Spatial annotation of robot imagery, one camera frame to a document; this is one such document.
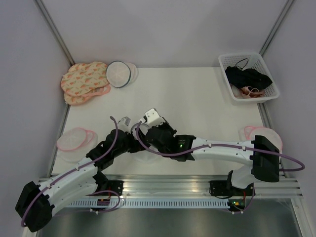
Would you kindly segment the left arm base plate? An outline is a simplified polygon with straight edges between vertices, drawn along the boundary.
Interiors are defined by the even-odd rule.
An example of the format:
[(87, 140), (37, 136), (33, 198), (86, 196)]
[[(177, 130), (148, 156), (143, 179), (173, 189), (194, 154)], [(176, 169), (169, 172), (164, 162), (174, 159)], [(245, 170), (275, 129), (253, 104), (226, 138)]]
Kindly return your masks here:
[(89, 194), (90, 196), (112, 195), (109, 193), (100, 193), (101, 191), (110, 190), (116, 192), (118, 195), (122, 195), (123, 192), (122, 180), (109, 180), (104, 184), (98, 185), (96, 191)]

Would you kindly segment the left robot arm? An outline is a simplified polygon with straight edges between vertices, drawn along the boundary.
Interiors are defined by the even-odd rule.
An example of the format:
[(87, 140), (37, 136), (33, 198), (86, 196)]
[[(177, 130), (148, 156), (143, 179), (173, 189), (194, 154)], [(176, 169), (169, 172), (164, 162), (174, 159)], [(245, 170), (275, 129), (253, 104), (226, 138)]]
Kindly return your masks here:
[(78, 198), (114, 193), (115, 190), (102, 171), (113, 164), (114, 158), (124, 153), (143, 151), (144, 146), (142, 134), (135, 138), (129, 132), (114, 129), (74, 168), (40, 184), (29, 182), (24, 186), (15, 206), (22, 219), (21, 226), (36, 232)]

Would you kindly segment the blue-zip mesh laundry bag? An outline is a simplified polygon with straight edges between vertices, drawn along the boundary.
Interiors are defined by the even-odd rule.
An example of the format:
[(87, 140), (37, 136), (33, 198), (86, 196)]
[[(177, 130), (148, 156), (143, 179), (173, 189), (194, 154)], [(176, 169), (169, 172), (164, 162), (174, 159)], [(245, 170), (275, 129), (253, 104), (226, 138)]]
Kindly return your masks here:
[[(131, 128), (131, 132), (133, 134), (133, 136), (136, 138), (136, 128), (138, 126), (138, 123), (134, 124)], [(139, 132), (143, 132), (143, 133), (147, 133), (147, 131), (149, 130), (149, 126), (147, 124), (141, 124), (140, 125), (140, 128), (139, 128)], [(157, 149), (153, 148), (153, 147), (149, 147), (150, 149), (154, 150), (154, 151), (157, 151)], [(140, 151), (140, 152), (137, 152), (137, 153), (132, 153), (131, 154), (132, 157), (140, 162), (140, 163), (144, 163), (144, 164), (151, 164), (151, 163), (154, 163), (158, 157), (155, 156), (155, 154), (152, 154), (146, 150), (144, 151)]]

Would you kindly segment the black bra from bag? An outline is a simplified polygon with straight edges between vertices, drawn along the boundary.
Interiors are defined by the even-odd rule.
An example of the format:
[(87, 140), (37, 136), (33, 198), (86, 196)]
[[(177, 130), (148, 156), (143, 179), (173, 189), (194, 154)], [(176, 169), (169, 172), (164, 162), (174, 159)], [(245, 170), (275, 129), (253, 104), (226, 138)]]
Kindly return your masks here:
[(264, 75), (253, 68), (244, 69), (249, 62), (248, 58), (244, 58), (237, 63), (235, 67), (242, 70), (247, 78), (247, 86), (257, 88), (259, 90), (264, 90), (269, 87), (273, 82), (267, 75)]

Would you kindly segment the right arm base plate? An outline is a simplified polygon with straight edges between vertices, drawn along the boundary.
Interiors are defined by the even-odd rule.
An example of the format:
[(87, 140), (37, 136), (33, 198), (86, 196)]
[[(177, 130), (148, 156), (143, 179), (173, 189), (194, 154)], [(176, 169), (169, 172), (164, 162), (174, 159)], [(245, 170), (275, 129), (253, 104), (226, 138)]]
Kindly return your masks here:
[(240, 189), (232, 186), (231, 183), (224, 180), (209, 181), (209, 193), (212, 197), (231, 198), (252, 196), (254, 191), (253, 185), (248, 185), (245, 189)]

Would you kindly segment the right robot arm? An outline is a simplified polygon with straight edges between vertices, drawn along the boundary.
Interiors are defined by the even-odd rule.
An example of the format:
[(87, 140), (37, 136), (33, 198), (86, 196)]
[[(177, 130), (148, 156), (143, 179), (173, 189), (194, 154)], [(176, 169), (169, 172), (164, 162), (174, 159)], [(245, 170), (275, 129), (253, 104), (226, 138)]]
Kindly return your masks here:
[(256, 181), (279, 181), (279, 149), (266, 137), (256, 135), (254, 140), (220, 142), (177, 135), (168, 122), (149, 123), (144, 137), (146, 145), (156, 149), (156, 154), (179, 162), (188, 160), (219, 160), (241, 164), (229, 172), (226, 191), (237, 195)]

